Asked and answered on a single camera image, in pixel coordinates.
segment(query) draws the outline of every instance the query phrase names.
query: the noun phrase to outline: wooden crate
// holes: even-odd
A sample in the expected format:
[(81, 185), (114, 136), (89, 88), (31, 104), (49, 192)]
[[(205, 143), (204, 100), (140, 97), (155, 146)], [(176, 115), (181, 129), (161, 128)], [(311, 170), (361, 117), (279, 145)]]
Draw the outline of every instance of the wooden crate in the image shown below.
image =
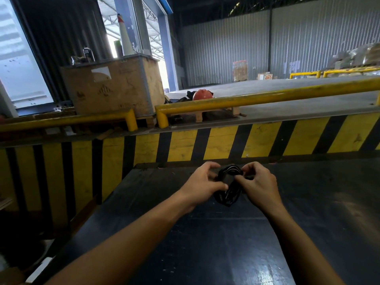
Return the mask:
[(157, 60), (143, 54), (62, 67), (78, 115), (128, 108), (136, 117), (153, 116), (165, 96)]

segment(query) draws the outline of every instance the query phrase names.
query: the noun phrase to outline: metal wall panel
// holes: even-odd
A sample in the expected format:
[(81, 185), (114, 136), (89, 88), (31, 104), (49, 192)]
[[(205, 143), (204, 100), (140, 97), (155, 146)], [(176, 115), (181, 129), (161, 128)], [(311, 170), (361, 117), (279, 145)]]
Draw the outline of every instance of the metal wall panel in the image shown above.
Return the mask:
[(277, 8), (271, 70), (282, 79), (290, 71), (323, 69), (331, 55), (379, 41), (379, 0), (318, 0)]
[(234, 61), (248, 61), (249, 80), (268, 68), (269, 11), (182, 29), (188, 85), (233, 81)]
[(97, 0), (12, 1), (55, 101), (69, 100), (60, 67), (72, 55), (88, 46), (97, 61), (112, 57)]

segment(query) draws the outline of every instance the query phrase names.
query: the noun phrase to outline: warehouse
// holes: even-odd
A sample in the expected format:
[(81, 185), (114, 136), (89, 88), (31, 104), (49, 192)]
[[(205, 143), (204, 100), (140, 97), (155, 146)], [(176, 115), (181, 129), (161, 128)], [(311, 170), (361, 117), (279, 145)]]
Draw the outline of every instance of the warehouse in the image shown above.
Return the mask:
[(373, 284), (378, 0), (0, 0), (0, 283)]

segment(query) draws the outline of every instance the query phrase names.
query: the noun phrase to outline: metal handrail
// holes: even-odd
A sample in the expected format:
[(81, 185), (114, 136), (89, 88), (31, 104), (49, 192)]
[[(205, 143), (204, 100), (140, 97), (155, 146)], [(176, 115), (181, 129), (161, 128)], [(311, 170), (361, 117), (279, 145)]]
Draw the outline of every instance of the metal handrail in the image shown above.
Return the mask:
[(327, 78), (329, 74), (334, 73), (363, 73), (370, 71), (379, 71), (380, 67), (362, 67), (362, 68), (352, 68), (352, 69), (334, 69), (334, 70), (326, 70), (323, 72), (323, 77)]
[(75, 124), (87, 124), (103, 121), (115, 121), (125, 119), (128, 126), (128, 131), (137, 130), (137, 122), (135, 112), (133, 109), (128, 111), (110, 112), (94, 115), (75, 115), (67, 117), (57, 117), (42, 120), (33, 120), (20, 123), (4, 124), (0, 125), (0, 133), (24, 131), (40, 128), (52, 128), (59, 126), (69, 126)]
[(320, 78), (321, 71), (290, 73), (289, 79), (293, 79), (293, 76), (308, 76), (308, 75), (316, 75), (317, 78)]
[(166, 128), (169, 126), (167, 117), (169, 114), (182, 114), (204, 110), (293, 101), (378, 90), (380, 90), (380, 78), (371, 78), (367, 80), (292, 88), (258, 94), (164, 104), (157, 105), (155, 108), (159, 127)]

